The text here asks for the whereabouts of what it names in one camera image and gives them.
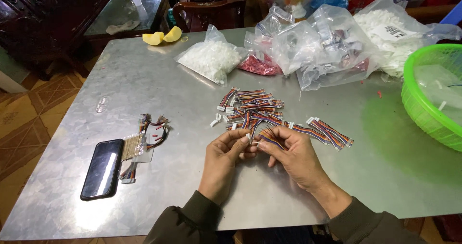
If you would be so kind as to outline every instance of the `peeled pear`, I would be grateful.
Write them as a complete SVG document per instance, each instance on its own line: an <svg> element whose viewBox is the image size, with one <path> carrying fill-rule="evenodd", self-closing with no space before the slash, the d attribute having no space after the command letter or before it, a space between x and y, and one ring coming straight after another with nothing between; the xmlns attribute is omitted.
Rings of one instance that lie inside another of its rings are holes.
<svg viewBox="0 0 462 244"><path fill-rule="evenodd" d="M143 41L151 46L157 46L162 42L164 34L162 32L155 32L154 34L143 34Z"/></svg>
<svg viewBox="0 0 462 244"><path fill-rule="evenodd" d="M165 35L164 40L167 42L177 41L180 39L181 33L181 29L175 26Z"/></svg>

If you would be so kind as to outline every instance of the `jacket cuff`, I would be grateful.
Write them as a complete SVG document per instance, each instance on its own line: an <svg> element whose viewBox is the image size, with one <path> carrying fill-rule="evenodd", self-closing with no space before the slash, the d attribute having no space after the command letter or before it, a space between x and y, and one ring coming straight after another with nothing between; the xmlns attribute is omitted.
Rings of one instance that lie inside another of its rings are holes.
<svg viewBox="0 0 462 244"><path fill-rule="evenodd" d="M353 197L351 204L339 215L332 218L329 228L339 239L363 239L380 222L381 213L375 213Z"/></svg>
<svg viewBox="0 0 462 244"><path fill-rule="evenodd" d="M183 214L193 222L193 226L209 230L217 228L220 211L220 206L199 191L195 191L182 208Z"/></svg>

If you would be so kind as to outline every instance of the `black phone screen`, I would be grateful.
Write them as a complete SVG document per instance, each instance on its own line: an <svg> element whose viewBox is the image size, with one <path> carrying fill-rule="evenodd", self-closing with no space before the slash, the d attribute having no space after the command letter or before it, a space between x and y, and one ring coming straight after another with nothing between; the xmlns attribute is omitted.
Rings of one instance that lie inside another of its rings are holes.
<svg viewBox="0 0 462 244"><path fill-rule="evenodd" d="M124 141L104 141L96 145L80 199L94 199L111 194Z"/></svg>

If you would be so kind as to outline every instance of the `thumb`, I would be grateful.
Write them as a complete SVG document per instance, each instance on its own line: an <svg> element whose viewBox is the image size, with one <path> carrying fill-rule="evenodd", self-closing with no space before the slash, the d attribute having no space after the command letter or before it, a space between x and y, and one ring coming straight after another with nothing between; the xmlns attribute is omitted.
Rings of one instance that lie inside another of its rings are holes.
<svg viewBox="0 0 462 244"><path fill-rule="evenodd" d="M258 147L261 150L263 150L266 154L273 156L279 162L284 164L284 157L286 156L286 154L284 153L284 150L280 149L278 146L267 141L260 141L260 143L258 143Z"/></svg>
<svg viewBox="0 0 462 244"><path fill-rule="evenodd" d="M233 160L239 158L239 154L244 152L245 148L249 146L249 138L242 137L234 143L232 148L228 151L228 155L232 157Z"/></svg>

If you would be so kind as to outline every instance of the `dark green jacket sleeve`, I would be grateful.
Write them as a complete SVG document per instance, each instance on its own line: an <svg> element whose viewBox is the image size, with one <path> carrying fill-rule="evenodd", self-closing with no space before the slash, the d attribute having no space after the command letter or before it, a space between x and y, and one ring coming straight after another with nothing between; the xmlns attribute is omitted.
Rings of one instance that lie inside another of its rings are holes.
<svg viewBox="0 0 462 244"><path fill-rule="evenodd" d="M424 244L418 235L406 230L388 212L375 213L358 199L330 220L329 228L344 243L350 244Z"/></svg>
<svg viewBox="0 0 462 244"><path fill-rule="evenodd" d="M183 208L170 206L159 216L143 244L216 243L220 207L198 191Z"/></svg>

